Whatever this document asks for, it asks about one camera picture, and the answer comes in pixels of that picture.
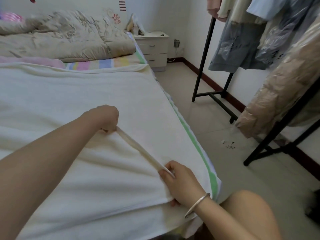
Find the white sheet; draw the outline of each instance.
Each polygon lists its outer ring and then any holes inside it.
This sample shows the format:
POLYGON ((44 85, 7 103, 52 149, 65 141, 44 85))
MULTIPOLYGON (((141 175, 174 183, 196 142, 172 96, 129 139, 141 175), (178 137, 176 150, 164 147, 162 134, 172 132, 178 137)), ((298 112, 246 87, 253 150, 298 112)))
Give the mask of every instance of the white sheet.
MULTIPOLYGON (((157 82, 143 73, 147 64, 82 72, 24 63, 0 69, 0 158, 109 104, 119 109, 119 127, 162 165, 171 159, 185 164, 212 193, 201 156, 157 82)), ((117 133, 97 133, 19 238, 148 239, 166 233, 187 221, 187 209, 162 204, 172 197, 158 169, 117 133)))

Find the floor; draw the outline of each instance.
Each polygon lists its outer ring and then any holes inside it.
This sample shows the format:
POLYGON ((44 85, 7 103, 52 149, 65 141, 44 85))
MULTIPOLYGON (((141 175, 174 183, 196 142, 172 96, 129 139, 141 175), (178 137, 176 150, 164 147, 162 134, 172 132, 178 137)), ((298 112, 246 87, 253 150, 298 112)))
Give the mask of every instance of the floor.
MULTIPOLYGON (((236 190, 251 190, 261 195, 272 207, 284 239, 320 239, 320 226, 304 215, 312 191, 320 182, 287 154, 276 154, 245 167, 243 161, 257 142, 246 139, 229 124, 230 117, 210 97, 191 102, 196 74, 183 63, 169 63, 165 72, 155 73, 195 133, 222 181, 219 202, 236 190), (227 149, 222 141, 234 141, 227 149)), ((201 81, 198 92, 212 89, 201 81)), ((227 101, 224 103, 240 113, 227 101)))

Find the striped bed sheet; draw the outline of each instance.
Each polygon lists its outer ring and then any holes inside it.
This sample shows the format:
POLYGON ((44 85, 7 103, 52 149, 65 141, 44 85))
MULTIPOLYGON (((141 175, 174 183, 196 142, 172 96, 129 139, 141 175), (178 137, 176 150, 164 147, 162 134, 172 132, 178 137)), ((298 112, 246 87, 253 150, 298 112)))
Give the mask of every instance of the striped bed sheet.
MULTIPOLYGON (((134 40, 134 37, 132 34, 128 33, 128 36, 134 40)), ((146 59, 144 58, 142 51, 140 50, 138 44, 135 42, 136 46, 136 52, 134 52, 132 55, 128 56, 121 56, 116 57, 112 59, 106 59, 106 60, 95 60, 95 61, 86 61, 86 62, 73 62, 73 63, 66 63, 66 69, 67 70, 78 70, 78 71, 84 71, 84 70, 95 70, 95 69, 102 69, 102 68, 114 68, 114 67, 124 67, 124 66, 130 66, 130 65, 136 65, 136 64, 147 64, 146 59)), ((178 108, 174 105, 174 102, 171 98, 171 96, 165 92, 165 90, 162 88, 163 92, 165 93, 167 99, 169 100, 172 108, 174 109, 174 112, 178 116, 182 126, 186 130, 188 136, 190 137, 190 140, 193 142, 194 146, 196 147, 197 151, 202 157, 202 160, 204 164, 207 167, 207 170, 209 172, 210 182, 211 182, 211 188, 213 196, 212 198, 217 200, 221 188, 221 181, 216 176, 216 171, 214 169, 214 166, 209 159, 208 155, 198 142, 196 136, 190 129, 190 126, 187 124, 181 113, 178 111, 178 108)))

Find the nightstand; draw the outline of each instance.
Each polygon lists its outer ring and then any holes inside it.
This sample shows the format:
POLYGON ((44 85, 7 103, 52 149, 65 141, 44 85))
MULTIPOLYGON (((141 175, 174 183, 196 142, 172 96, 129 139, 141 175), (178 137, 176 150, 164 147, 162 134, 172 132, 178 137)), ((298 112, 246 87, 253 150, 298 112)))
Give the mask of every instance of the nightstand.
POLYGON ((161 31, 149 32, 145 36, 134 36, 146 61, 154 72, 166 70, 168 38, 169 36, 161 31))

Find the bangle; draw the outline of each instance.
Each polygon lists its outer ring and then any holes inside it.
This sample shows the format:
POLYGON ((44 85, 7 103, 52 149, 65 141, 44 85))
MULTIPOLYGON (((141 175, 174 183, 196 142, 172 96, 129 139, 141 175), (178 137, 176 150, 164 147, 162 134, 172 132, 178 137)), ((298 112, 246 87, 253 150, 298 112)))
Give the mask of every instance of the bangle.
POLYGON ((184 218, 187 218, 192 212, 193 212, 193 209, 199 205, 199 203, 201 201, 203 201, 207 196, 210 196, 210 193, 207 193, 206 195, 202 196, 200 199, 198 199, 197 202, 195 202, 195 204, 190 208, 190 210, 188 210, 188 212, 185 214, 184 218))

